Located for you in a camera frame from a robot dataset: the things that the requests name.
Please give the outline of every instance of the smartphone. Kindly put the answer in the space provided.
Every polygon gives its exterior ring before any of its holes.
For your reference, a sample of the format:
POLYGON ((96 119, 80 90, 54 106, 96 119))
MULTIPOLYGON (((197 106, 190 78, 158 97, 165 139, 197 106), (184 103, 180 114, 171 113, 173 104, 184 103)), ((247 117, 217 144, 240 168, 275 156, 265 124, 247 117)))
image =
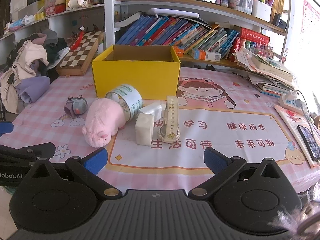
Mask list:
POLYGON ((310 130, 304 126, 298 125, 298 131, 303 138, 304 143, 310 153, 311 159, 313 161, 320 160, 320 148, 312 136, 310 130))

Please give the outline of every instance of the star illustration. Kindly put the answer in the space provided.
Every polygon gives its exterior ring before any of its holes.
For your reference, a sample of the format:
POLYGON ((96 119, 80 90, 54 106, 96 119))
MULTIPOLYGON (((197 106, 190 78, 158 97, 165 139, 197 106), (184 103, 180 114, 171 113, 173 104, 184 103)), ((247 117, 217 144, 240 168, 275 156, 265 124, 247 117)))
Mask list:
POLYGON ((118 155, 115 157, 117 159, 117 161, 121 160, 123 157, 121 155, 118 155))

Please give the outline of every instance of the pen holder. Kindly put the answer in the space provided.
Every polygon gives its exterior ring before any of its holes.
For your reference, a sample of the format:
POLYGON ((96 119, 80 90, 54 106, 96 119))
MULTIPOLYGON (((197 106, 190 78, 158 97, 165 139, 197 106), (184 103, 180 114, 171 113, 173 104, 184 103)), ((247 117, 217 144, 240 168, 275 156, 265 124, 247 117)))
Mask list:
POLYGON ((259 19, 265 20, 266 22, 269 22, 271 8, 272 7, 267 5, 266 3, 254 0, 252 5, 252 15, 259 19))
POLYGON ((231 3, 231 8, 251 15, 252 4, 253 0, 233 0, 233 3, 231 3))

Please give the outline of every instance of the white block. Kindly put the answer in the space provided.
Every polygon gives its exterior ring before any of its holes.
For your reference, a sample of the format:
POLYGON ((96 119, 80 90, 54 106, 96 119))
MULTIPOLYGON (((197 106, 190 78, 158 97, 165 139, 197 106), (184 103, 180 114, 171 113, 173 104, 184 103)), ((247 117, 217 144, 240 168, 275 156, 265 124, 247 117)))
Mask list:
POLYGON ((161 104, 161 107, 162 107, 162 109, 161 109, 161 117, 164 117, 164 111, 165 111, 165 108, 167 107, 167 105, 166 104, 161 104))
POLYGON ((153 134, 153 114, 143 114, 138 115, 136 122, 136 143, 140 145, 150 146, 153 134))
POLYGON ((154 115, 154 122, 160 120, 161 118, 161 110, 162 106, 161 104, 154 102, 150 105, 147 105, 141 109, 138 110, 138 114, 143 113, 143 114, 153 114, 154 115))

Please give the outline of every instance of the pink plush toy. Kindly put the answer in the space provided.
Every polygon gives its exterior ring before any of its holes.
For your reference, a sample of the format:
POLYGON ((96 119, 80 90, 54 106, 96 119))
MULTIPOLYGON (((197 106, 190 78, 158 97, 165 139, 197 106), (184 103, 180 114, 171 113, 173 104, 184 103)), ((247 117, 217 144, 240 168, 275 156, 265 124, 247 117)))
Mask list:
POLYGON ((82 133, 90 146, 98 148, 108 144, 111 136, 124 125, 125 118, 120 104, 108 98, 101 98, 91 104, 82 133))

